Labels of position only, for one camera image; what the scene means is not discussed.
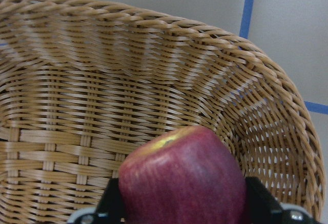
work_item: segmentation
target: blue tape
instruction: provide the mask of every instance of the blue tape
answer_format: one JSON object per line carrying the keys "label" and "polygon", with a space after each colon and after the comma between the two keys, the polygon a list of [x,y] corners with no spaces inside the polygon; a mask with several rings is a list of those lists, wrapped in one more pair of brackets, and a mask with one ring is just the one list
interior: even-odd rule
{"label": "blue tape", "polygon": [[248,38],[248,33],[251,25],[252,11],[254,0],[245,0],[244,9],[242,12],[239,36]]}
{"label": "blue tape", "polygon": [[328,115],[328,105],[321,105],[321,104],[305,101],[305,106],[307,107],[307,110],[311,112]]}

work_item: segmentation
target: metal bolt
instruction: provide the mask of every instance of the metal bolt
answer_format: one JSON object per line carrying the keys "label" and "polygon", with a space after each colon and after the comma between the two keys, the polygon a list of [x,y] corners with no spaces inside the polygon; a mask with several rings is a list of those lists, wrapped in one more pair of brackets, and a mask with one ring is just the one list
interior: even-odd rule
{"label": "metal bolt", "polygon": [[93,215],[84,215],[81,218],[80,224],[91,224],[94,220]]}
{"label": "metal bolt", "polygon": [[304,216],[303,216],[302,212],[297,211],[297,210],[292,210],[291,211],[291,219],[298,220],[298,221],[303,221]]}

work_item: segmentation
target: woven basket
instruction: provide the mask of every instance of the woven basket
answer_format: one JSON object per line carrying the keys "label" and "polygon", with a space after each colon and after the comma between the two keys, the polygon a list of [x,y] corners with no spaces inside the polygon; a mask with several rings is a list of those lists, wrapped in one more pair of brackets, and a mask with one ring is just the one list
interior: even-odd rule
{"label": "woven basket", "polygon": [[294,84],[250,41],[113,2],[0,2],[1,223],[65,223],[139,145],[195,124],[319,218],[318,136]]}

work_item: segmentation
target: apple skin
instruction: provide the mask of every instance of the apple skin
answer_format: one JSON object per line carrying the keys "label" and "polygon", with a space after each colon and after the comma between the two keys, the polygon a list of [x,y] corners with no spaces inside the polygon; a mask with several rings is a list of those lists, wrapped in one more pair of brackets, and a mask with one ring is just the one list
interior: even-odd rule
{"label": "apple skin", "polygon": [[245,178],[203,126],[163,134],[119,168],[127,224],[249,224]]}

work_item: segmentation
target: red apple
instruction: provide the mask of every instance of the red apple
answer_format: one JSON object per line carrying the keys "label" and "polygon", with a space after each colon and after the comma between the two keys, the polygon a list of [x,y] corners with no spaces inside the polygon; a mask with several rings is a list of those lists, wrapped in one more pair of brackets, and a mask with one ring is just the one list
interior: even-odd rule
{"label": "red apple", "polygon": [[240,224],[246,184],[232,154],[203,126],[163,134],[119,168],[127,224]]}

